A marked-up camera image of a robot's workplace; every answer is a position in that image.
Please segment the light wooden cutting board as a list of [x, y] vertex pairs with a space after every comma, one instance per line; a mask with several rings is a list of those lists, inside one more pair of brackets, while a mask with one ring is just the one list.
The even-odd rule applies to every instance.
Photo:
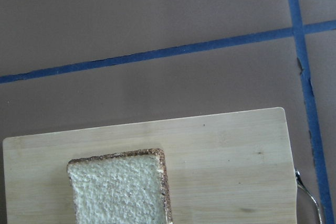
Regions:
[[71, 159], [160, 148], [175, 223], [296, 223], [285, 111], [270, 108], [8, 137], [8, 223], [74, 223]]

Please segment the white bread slice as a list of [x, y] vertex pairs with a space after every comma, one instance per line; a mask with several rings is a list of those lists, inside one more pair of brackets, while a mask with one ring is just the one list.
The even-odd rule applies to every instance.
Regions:
[[173, 223], [160, 148], [72, 159], [67, 174], [76, 223]]

